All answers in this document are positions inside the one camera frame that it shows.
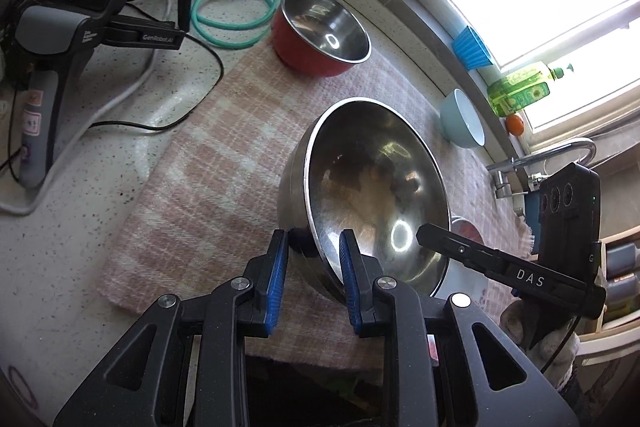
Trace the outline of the right gloved hand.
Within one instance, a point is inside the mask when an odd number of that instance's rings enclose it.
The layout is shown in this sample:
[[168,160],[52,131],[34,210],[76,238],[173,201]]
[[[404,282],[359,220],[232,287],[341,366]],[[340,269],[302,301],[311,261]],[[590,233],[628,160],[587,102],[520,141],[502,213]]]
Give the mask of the right gloved hand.
[[568,321],[529,346],[525,335],[534,328],[533,321],[528,317],[534,310],[527,301],[516,299],[502,311],[499,324],[555,390],[561,392],[572,377],[579,338],[572,331],[572,322]]

